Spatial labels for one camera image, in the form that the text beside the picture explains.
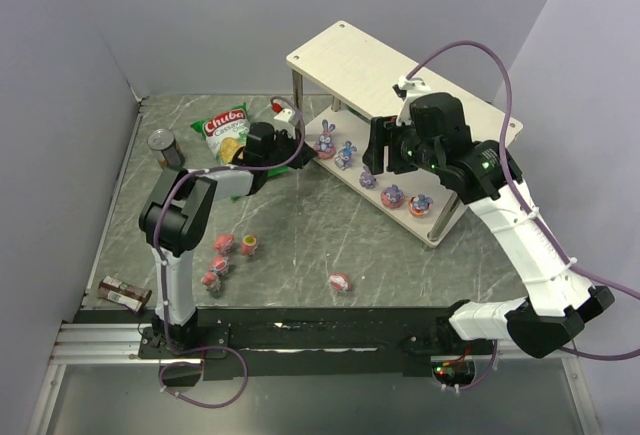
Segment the pink striped bunny toy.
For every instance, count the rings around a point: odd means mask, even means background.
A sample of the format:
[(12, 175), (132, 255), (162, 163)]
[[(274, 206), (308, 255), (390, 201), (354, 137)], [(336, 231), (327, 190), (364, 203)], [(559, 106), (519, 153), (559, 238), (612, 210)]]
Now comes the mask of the pink striped bunny toy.
[(218, 255), (212, 260), (209, 271), (216, 276), (222, 277), (229, 272), (230, 267), (230, 259), (227, 256)]

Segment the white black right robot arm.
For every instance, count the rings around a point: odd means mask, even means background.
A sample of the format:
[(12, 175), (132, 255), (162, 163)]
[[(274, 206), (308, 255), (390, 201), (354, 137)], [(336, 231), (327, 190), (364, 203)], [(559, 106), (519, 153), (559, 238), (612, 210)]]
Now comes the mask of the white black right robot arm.
[(448, 320), (452, 331), (465, 341), (512, 341), (534, 358), (568, 344), (613, 304), (611, 290), (554, 248), (503, 138), (473, 140), (462, 102), (449, 93), (396, 92), (402, 109), (371, 120), (365, 164), (375, 175), (422, 169), (437, 176), (490, 230), (527, 292), (505, 302), (459, 303)]

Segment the pink white cupcake toy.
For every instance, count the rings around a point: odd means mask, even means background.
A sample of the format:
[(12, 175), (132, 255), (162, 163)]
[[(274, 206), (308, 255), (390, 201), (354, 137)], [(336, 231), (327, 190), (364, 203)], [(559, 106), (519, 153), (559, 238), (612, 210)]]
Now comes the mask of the pink white cupcake toy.
[(328, 276), (329, 285), (339, 293), (345, 293), (352, 290), (350, 279), (343, 273), (331, 273)]

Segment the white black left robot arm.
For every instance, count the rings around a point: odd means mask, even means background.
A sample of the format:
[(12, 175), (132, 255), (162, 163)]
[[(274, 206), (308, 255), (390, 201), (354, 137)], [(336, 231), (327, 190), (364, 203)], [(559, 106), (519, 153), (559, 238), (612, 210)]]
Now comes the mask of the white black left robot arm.
[(295, 123), (292, 132), (256, 122), (231, 163), (195, 170), (162, 169), (141, 210), (139, 228), (156, 266), (158, 292), (152, 327), (164, 336), (172, 352), (186, 353), (198, 344), (193, 255), (214, 203), (253, 195), (266, 183), (269, 171), (301, 169), (312, 157), (302, 121)]

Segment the purple bunny pink base toy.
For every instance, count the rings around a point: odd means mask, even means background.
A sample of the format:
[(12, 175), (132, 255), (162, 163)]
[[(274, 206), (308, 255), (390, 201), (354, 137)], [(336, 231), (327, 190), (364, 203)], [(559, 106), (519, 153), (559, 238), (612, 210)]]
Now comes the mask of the purple bunny pink base toy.
[(336, 147), (333, 143), (332, 133), (336, 126), (327, 119), (322, 120), (322, 131), (313, 146), (316, 156), (321, 160), (331, 159), (335, 156)]

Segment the small purple bunny head toy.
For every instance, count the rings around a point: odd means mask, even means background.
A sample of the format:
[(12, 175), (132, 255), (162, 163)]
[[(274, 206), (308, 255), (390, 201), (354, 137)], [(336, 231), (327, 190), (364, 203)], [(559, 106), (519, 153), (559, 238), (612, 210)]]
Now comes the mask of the small purple bunny head toy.
[(363, 171), (359, 176), (359, 185), (367, 190), (374, 189), (377, 185), (376, 177), (371, 173), (367, 165), (363, 166)]

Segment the purple bunny blue ears toy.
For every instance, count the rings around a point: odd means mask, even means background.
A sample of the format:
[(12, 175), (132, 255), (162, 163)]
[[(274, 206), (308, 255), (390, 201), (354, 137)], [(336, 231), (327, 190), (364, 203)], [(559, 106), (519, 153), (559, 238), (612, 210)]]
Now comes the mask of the purple bunny blue ears toy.
[(346, 170), (352, 165), (352, 159), (357, 152), (357, 147), (350, 141), (344, 142), (343, 147), (336, 153), (334, 157), (335, 165), (341, 169)]

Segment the pink cup toy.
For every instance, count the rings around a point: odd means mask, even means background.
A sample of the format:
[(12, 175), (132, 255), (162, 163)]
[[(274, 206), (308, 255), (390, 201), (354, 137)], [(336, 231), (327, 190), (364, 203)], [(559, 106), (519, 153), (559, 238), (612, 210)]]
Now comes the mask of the pink cup toy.
[(243, 256), (253, 256), (258, 248), (258, 238), (256, 235), (245, 235), (240, 242), (240, 253)]

